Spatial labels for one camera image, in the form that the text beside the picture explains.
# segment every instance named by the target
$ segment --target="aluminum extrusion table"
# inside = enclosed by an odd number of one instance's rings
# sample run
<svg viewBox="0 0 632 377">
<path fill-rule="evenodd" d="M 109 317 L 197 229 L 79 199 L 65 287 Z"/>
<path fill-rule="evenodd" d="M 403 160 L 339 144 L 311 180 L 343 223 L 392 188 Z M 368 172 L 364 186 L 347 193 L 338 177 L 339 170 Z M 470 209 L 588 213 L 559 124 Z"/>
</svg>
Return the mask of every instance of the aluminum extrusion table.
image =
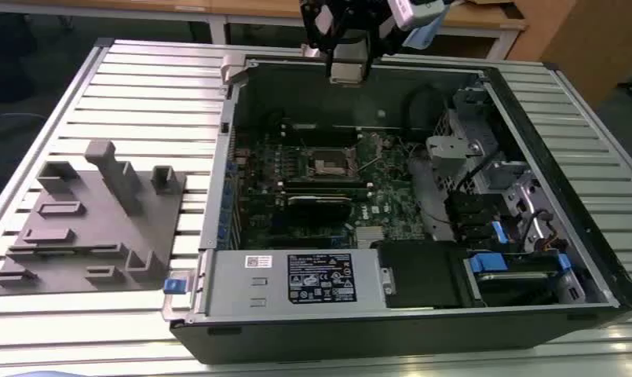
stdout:
<svg viewBox="0 0 632 377">
<path fill-rule="evenodd" d="M 47 160 L 83 158 L 110 138 L 137 170 L 170 164 L 189 174 L 171 269 L 197 265 L 230 51 L 296 56 L 295 49 L 105 41 L 97 46 L 0 195 L 0 267 L 39 194 Z M 484 60 L 396 56 L 399 62 Z M 499 62 L 506 80 L 632 276 L 632 160 L 559 71 Z M 579 331 L 531 350 L 299 364 L 202 365 L 163 322 L 161 291 L 0 297 L 0 376 L 37 370 L 83 375 L 632 376 L 632 321 Z M 174 306 L 186 309 L 189 297 Z"/>
</svg>

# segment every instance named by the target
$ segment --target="power supply label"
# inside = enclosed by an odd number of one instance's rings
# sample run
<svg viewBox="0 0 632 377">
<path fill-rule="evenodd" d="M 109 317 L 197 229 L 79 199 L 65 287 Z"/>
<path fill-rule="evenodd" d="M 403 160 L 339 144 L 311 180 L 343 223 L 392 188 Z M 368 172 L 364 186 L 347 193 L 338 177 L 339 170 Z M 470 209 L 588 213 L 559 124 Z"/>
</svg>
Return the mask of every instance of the power supply label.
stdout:
<svg viewBox="0 0 632 377">
<path fill-rule="evenodd" d="M 287 294 L 294 304 L 358 301 L 351 254 L 290 254 Z"/>
</svg>

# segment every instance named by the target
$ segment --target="black cable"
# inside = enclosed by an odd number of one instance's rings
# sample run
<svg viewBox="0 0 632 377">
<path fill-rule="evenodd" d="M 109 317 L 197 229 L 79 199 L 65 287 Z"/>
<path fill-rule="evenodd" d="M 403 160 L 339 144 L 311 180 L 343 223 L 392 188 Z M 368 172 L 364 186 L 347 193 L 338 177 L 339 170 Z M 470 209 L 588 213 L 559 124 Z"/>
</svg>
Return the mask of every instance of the black cable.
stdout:
<svg viewBox="0 0 632 377">
<path fill-rule="evenodd" d="M 431 214 L 423 207 L 423 203 L 420 203 L 420 200 L 416 200 L 416 203 L 419 204 L 419 208 L 420 210 L 423 211 L 424 214 L 427 214 L 432 220 L 435 221 L 439 221 L 439 222 L 443 222 L 444 224 L 448 224 L 448 225 L 452 225 L 454 223 L 451 221 L 446 221 L 446 220 L 442 220 L 440 218 L 438 218 L 434 214 Z"/>
<path fill-rule="evenodd" d="M 482 169 L 492 162 L 492 159 L 495 158 L 495 156 L 499 154 L 499 152 L 502 151 L 500 147 L 498 146 L 495 148 L 495 150 L 492 151 L 491 154 L 488 154 L 479 165 L 476 165 L 476 167 L 464 175 L 463 179 L 460 180 L 460 182 L 455 185 L 455 192 L 460 191 L 460 188 L 463 187 L 464 185 L 464 182 L 467 182 L 470 179 L 472 179 L 472 177 L 476 175 L 476 173 L 479 171 L 482 171 Z"/>
<path fill-rule="evenodd" d="M 543 213 L 548 213 L 548 210 L 543 208 L 538 208 L 535 212 L 532 212 L 532 215 L 530 216 L 530 218 L 527 219 L 526 229 L 523 230 L 522 238 L 518 241 L 518 254 L 524 254 L 523 248 L 526 247 L 527 235 L 530 234 L 530 229 L 532 229 L 532 223 L 535 222 L 536 216 L 539 216 Z"/>
</svg>

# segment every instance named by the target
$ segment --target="blue latch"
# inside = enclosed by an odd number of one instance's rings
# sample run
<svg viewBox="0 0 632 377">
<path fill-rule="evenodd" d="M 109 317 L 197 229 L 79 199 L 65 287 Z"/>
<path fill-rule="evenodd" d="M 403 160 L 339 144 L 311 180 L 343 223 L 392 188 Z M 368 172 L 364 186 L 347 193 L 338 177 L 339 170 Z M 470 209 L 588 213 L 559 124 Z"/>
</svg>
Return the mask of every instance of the blue latch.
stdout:
<svg viewBox="0 0 632 377">
<path fill-rule="evenodd" d="M 492 228 L 495 229 L 495 233 L 498 234 L 498 240 L 500 241 L 500 243 L 508 243 L 508 238 L 504 232 L 503 224 L 499 221 L 494 221 Z"/>
<path fill-rule="evenodd" d="M 563 271 L 567 271 L 568 269 L 571 269 L 571 262 L 570 262 L 570 257 L 567 257 L 567 254 L 558 255 L 558 262 L 560 263 L 560 267 L 563 268 Z"/>
<path fill-rule="evenodd" d="M 189 292 L 189 281 L 186 279 L 167 279 L 162 291 L 166 295 L 185 295 Z"/>
<path fill-rule="evenodd" d="M 470 258 L 470 265 L 475 273 L 508 270 L 502 253 L 476 254 Z"/>
</svg>

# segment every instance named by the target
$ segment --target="cable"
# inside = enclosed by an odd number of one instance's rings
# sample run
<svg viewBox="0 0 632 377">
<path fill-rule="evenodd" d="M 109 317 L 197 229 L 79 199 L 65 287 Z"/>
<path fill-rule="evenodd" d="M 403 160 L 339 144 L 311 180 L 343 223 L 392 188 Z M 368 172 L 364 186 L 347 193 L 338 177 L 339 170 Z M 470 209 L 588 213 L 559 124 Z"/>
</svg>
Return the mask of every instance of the cable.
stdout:
<svg viewBox="0 0 632 377">
<path fill-rule="evenodd" d="M 514 253 L 514 254 L 531 254 L 534 252 L 534 251 L 524 252 L 523 248 L 526 246 L 526 240 L 527 240 L 527 235 L 530 234 L 530 229 L 532 229 L 532 223 L 535 222 L 536 217 L 543 213 L 548 214 L 548 210 L 543 208 L 538 208 L 535 212 L 532 212 L 532 215 L 530 216 L 530 218 L 527 219 L 526 230 L 523 230 L 522 238 L 518 241 L 518 253 Z"/>
<path fill-rule="evenodd" d="M 423 211 L 424 214 L 427 214 L 435 221 L 443 222 L 444 224 L 452 225 L 454 223 L 451 221 L 442 220 L 438 218 L 434 214 L 431 214 L 423 207 L 423 203 L 420 203 L 420 200 L 416 200 L 416 203 L 419 204 L 420 210 Z"/>
<path fill-rule="evenodd" d="M 33 118 L 39 118 L 42 120 L 47 120 L 47 117 L 41 114 L 34 114 L 31 112 L 7 112 L 0 114 L 0 118 L 5 116 L 31 116 Z"/>
<path fill-rule="evenodd" d="M 376 157 L 375 159 L 372 159 L 368 163 L 366 163 L 362 167 L 358 168 L 358 172 L 360 170 L 363 170 L 366 167 L 368 167 L 372 163 L 375 163 L 376 161 L 379 161 L 380 157 Z"/>
<path fill-rule="evenodd" d="M 404 145 L 404 142 L 402 141 L 402 137 L 398 137 L 398 141 L 399 141 L 399 145 L 402 145 L 402 149 L 404 150 L 404 152 L 408 152 L 410 149 L 408 149 L 407 146 Z"/>
<path fill-rule="evenodd" d="M 492 151 L 492 153 L 483 158 L 480 164 L 476 165 L 476 167 L 464 175 L 460 182 L 455 185 L 455 190 L 454 190 L 455 192 L 460 191 L 460 188 L 463 187 L 464 182 L 467 182 L 470 179 L 472 179 L 472 177 L 476 175 L 476 173 L 479 171 L 482 171 L 482 169 L 491 163 L 492 159 L 495 158 L 495 156 L 499 154 L 500 151 L 502 151 L 502 149 L 498 146 L 495 148 L 495 150 Z"/>
<path fill-rule="evenodd" d="M 548 230 L 551 230 L 551 235 L 550 235 L 548 240 L 546 241 L 546 243 L 542 245 L 542 251 L 548 251 L 548 247 L 551 246 L 554 241 L 558 240 L 558 230 L 554 227 L 554 225 L 551 225 L 550 221 L 547 221 L 547 228 L 548 228 Z"/>
<path fill-rule="evenodd" d="M 416 145 L 411 148 L 410 157 L 414 155 L 414 151 L 416 150 L 418 147 L 419 147 L 419 144 L 416 144 Z"/>
</svg>

